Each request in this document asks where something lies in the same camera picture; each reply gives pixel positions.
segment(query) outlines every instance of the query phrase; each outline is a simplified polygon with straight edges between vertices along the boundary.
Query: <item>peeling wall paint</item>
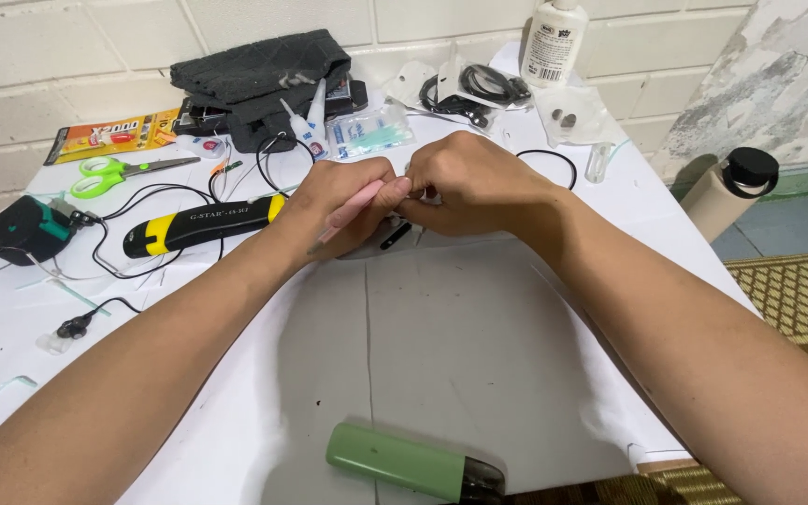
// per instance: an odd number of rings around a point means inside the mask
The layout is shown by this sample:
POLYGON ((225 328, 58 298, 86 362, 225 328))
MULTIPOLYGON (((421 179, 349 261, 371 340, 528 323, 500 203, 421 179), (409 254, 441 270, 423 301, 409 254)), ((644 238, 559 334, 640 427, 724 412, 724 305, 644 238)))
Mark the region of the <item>peeling wall paint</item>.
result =
POLYGON ((739 145, 808 164, 808 0, 759 0, 651 165, 664 180, 694 180, 701 167, 683 170, 692 159, 739 145))

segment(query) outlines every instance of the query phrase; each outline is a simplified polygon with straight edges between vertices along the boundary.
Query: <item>black cloth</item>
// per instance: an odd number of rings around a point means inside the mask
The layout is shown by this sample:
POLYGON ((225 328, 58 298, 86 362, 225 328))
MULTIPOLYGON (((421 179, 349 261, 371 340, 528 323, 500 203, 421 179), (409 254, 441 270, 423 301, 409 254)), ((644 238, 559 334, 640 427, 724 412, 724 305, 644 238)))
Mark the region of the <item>black cloth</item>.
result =
MULTIPOLYGON (((320 78, 326 78, 330 91, 350 70, 351 57, 327 29, 317 29, 173 64, 171 82, 189 92, 195 105, 230 110, 232 143, 253 153, 281 131, 295 136, 280 98, 305 115, 320 78)), ((271 152, 295 145, 277 143, 271 152)))

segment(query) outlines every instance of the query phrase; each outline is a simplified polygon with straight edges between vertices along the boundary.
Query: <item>white brick wall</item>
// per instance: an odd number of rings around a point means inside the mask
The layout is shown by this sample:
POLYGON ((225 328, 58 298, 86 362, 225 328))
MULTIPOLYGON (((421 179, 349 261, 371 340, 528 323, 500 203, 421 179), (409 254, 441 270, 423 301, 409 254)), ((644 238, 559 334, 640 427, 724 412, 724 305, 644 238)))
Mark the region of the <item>white brick wall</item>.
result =
MULTIPOLYGON (((167 109, 171 63, 328 28, 378 85, 434 65, 458 40, 488 60, 541 0, 0 0, 0 209, 58 128, 167 109)), ((647 155, 657 150, 755 0, 580 0, 592 18, 577 63, 647 155)))

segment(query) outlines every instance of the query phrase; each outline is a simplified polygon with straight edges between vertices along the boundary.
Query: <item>green cylinder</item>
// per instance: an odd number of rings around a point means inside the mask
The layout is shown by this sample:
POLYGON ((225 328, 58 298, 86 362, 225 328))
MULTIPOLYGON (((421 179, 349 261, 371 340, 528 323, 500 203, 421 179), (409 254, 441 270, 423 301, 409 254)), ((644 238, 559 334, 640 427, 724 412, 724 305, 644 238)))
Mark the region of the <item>green cylinder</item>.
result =
POLYGON ((504 499, 504 475, 492 465, 346 422, 332 431, 326 462, 455 503, 462 497, 484 503, 504 499))

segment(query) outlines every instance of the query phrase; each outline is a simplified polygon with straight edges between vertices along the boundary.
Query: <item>hand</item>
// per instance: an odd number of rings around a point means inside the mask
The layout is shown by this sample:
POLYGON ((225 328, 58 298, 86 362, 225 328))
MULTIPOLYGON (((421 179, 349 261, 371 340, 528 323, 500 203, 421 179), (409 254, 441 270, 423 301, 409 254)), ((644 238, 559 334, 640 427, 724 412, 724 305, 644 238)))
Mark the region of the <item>hand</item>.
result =
POLYGON ((363 244, 382 219, 407 197, 410 187, 410 179, 395 177, 386 158, 351 164, 320 161, 310 168, 271 226, 282 229, 286 240, 295 245, 296 254, 306 256, 305 262, 336 258, 363 244), (327 217, 374 180, 384 180, 386 184, 370 205, 319 252, 307 255, 325 228, 327 217))
POLYGON ((415 192, 398 212, 442 235, 517 234, 525 210, 549 201, 557 186, 485 137, 465 131, 417 151, 407 176, 415 192), (419 200, 423 193, 442 204, 419 200))

